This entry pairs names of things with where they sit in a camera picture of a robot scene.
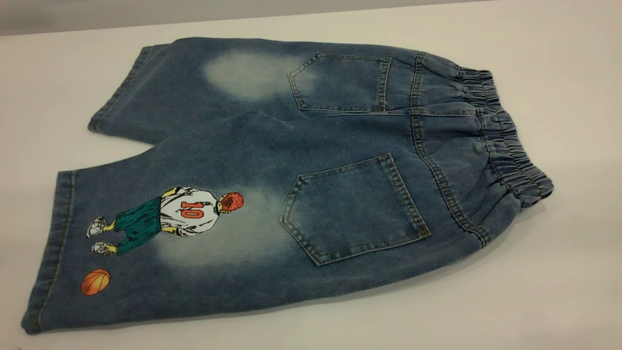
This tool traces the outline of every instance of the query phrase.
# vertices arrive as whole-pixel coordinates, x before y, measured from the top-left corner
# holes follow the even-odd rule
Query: green shorts
[[[136,208],[120,212],[116,216],[115,231],[125,231],[127,237],[118,244],[118,255],[138,247],[154,238],[160,227],[160,200],[153,198]]]

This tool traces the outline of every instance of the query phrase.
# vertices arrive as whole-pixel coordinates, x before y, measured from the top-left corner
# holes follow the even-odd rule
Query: hem
[[[41,315],[56,281],[58,266],[62,260],[67,228],[72,216],[73,183],[73,171],[58,173],[50,233],[45,244],[37,280],[30,293],[28,309],[22,318],[22,328],[27,334],[41,333],[46,330],[42,324]]]
[[[153,46],[145,46],[141,49],[141,53],[138,55],[136,60],[134,61],[134,65],[132,69],[129,71],[127,77],[121,83],[121,86],[117,88],[114,92],[113,96],[106,102],[106,104],[100,108],[92,117],[91,121],[88,124],[88,129],[90,131],[94,131],[97,133],[103,133],[101,130],[101,120],[106,116],[106,114],[115,106],[115,104],[121,98],[121,95],[125,92],[129,84],[132,82],[132,79],[138,72],[138,70],[142,67],[142,64],[147,61],[149,54],[151,53],[151,49]]]

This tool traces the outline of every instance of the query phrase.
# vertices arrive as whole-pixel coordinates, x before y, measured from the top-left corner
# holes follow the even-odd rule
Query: white surface
[[[622,349],[617,1],[473,2],[0,37],[0,348]],[[551,197],[469,259],[251,315],[27,336],[56,172],[149,146],[86,130],[143,45],[193,35],[387,44],[493,71]]]

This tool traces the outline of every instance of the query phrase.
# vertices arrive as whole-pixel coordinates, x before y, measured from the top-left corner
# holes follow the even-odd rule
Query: white sneaker
[[[112,250],[108,249],[109,245],[114,247],[114,245],[112,243],[108,243],[108,242],[95,242],[95,244],[93,244],[93,246],[91,247],[91,251],[95,252],[97,254],[102,254],[102,255],[114,255],[115,252],[113,252]]]
[[[91,238],[104,232],[104,226],[106,226],[106,218],[103,216],[97,217],[86,230],[86,237]]]

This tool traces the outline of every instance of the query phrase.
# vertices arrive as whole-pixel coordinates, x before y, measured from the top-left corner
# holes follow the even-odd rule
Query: back pocket
[[[385,110],[390,57],[317,53],[289,74],[301,110]]]
[[[318,266],[431,234],[390,154],[298,176],[280,222]]]

